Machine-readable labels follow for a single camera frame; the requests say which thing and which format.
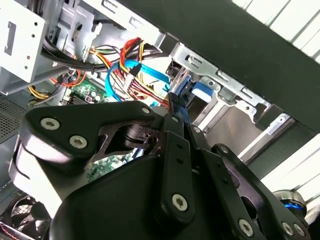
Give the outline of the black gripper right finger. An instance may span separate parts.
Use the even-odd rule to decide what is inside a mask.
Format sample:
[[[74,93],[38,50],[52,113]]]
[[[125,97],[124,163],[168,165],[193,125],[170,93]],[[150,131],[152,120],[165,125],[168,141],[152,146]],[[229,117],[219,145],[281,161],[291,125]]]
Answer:
[[[178,98],[178,116],[190,141],[191,168],[198,171],[201,206],[219,240],[309,240],[305,211],[295,199],[273,194],[228,148],[209,146],[190,123],[186,102]]]

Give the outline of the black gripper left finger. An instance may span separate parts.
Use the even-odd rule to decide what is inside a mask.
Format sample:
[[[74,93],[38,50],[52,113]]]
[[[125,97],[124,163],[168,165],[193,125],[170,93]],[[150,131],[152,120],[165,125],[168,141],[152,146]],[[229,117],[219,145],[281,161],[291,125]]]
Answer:
[[[9,176],[40,201],[50,217],[72,192],[85,186],[90,163],[144,149],[160,162],[160,202],[188,196],[190,143],[176,113],[159,114],[141,101],[38,107],[23,117]]]

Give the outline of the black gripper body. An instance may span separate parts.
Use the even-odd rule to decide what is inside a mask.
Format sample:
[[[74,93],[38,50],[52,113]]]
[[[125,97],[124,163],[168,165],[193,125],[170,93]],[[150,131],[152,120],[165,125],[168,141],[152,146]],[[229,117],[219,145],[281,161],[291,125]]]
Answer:
[[[164,127],[145,155],[76,190],[59,207],[51,240],[238,240],[240,198],[201,131]]]

